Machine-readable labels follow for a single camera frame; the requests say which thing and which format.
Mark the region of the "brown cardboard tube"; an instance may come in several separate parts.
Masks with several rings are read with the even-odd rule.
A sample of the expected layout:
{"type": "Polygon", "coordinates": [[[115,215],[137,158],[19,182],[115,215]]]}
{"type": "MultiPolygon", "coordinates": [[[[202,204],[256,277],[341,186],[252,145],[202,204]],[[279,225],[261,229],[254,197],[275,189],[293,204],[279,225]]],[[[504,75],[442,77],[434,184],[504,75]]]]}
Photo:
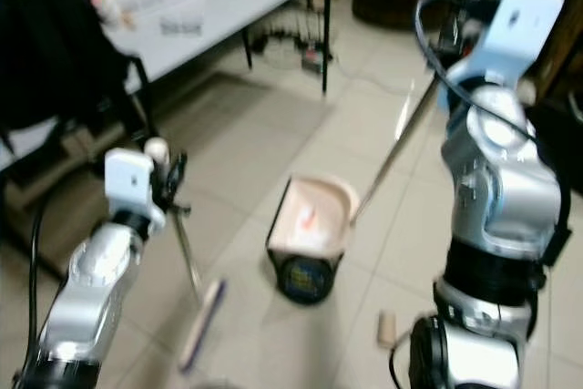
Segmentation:
{"type": "Polygon", "coordinates": [[[392,349],[397,342],[396,314],[381,310],[376,314],[376,344],[382,349],[392,349]]]}

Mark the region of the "broom with pink brush head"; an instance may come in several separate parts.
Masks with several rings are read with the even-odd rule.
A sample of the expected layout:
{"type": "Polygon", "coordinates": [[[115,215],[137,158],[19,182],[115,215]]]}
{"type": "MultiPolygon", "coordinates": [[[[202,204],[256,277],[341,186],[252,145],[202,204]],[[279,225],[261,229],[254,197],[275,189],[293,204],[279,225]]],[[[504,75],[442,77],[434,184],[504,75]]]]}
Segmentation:
{"type": "MultiPolygon", "coordinates": [[[[143,145],[143,151],[155,163],[153,181],[159,177],[164,177],[164,171],[166,171],[172,156],[186,153],[179,151],[172,155],[170,144],[164,138],[146,140],[145,145],[143,145]]],[[[204,346],[205,335],[208,334],[213,319],[215,319],[222,305],[225,281],[221,278],[217,278],[217,280],[213,280],[210,283],[205,283],[201,280],[199,265],[196,263],[195,257],[193,257],[186,219],[181,219],[176,215],[168,215],[172,230],[175,231],[176,239],[178,239],[179,250],[182,252],[184,264],[186,264],[192,297],[197,301],[196,312],[190,323],[186,344],[182,347],[182,355],[178,359],[178,371],[184,376],[189,376],[195,371],[201,347],[204,346]]]]}

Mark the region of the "pink long-handled dustpan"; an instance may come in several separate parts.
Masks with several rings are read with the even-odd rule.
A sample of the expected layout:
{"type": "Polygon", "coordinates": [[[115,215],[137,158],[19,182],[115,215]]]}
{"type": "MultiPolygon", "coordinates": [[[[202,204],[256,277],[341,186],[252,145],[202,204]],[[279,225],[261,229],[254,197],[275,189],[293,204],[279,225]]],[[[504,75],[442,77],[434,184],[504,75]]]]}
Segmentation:
{"type": "Polygon", "coordinates": [[[405,101],[390,151],[363,193],[333,174],[292,174],[266,236],[278,294],[294,304],[315,306],[332,293],[339,265],[353,243],[355,225],[433,108],[440,80],[405,101]]]}

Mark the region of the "black backpack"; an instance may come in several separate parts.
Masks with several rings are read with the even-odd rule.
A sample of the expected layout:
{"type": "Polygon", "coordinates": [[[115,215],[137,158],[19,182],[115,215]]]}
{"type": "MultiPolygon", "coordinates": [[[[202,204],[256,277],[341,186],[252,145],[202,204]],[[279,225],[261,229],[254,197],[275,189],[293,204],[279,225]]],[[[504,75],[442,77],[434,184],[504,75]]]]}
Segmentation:
{"type": "Polygon", "coordinates": [[[106,36],[91,0],[0,0],[4,132],[58,118],[96,129],[107,103],[138,143],[159,133],[141,57],[106,36]]]}

